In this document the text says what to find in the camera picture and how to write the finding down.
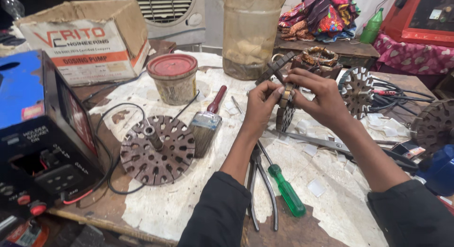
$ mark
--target person's left hand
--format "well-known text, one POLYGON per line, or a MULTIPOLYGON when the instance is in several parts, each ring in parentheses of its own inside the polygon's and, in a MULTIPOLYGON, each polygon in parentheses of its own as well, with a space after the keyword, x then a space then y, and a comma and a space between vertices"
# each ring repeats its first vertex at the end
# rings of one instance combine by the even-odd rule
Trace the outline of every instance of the person's left hand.
POLYGON ((282 85, 271 81, 265 81, 249 91, 246 116, 241 130, 258 140, 266 129, 273 108, 283 92, 282 85))

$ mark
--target pink cloth with heart pattern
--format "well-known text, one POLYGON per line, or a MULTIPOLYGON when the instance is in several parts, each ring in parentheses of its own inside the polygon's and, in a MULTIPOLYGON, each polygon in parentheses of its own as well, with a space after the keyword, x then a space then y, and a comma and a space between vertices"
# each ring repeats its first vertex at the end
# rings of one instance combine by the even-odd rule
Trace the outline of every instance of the pink cloth with heart pattern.
POLYGON ((384 63, 394 69, 417 75, 445 75, 454 67, 454 48, 413 43, 398 43, 380 33, 374 48, 381 54, 379 69, 384 63))

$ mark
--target person's right hand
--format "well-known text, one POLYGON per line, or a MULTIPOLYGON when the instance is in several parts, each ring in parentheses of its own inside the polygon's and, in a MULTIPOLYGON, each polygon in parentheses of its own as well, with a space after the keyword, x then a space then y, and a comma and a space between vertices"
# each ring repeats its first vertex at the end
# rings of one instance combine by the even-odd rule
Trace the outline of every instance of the person's right hand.
POLYGON ((296 107, 309 113, 322 125, 332 129, 341 128, 352 117, 344 104, 335 80, 317 76, 306 70, 295 68, 289 71, 284 82, 292 82, 310 89, 315 98, 306 99, 298 90, 294 89, 293 103, 296 107))

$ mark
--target green screwdriver handle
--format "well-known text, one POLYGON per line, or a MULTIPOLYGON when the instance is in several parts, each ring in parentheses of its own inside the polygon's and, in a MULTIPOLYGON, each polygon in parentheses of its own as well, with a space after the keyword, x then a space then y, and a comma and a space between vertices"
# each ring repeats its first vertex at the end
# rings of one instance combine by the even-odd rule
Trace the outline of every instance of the green screwdriver handle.
POLYGON ((273 164, 268 168, 270 175, 276 180, 279 191, 285 199, 288 208, 292 211, 293 216, 301 217, 306 214, 306 207, 301 202, 297 193, 293 190, 293 187, 288 181, 284 179, 282 170, 279 165, 273 164))

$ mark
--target black sleeve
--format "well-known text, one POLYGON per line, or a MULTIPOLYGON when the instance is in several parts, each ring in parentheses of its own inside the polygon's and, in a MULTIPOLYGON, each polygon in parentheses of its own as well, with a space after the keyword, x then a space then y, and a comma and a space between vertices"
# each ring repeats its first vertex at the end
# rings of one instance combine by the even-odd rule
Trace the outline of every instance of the black sleeve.
POLYGON ((425 186, 411 180, 383 193, 369 193, 378 223, 391 246, 453 246, 454 216, 425 186))
POLYGON ((178 246, 239 247, 251 197, 251 193, 230 175, 215 172, 203 188, 178 246))

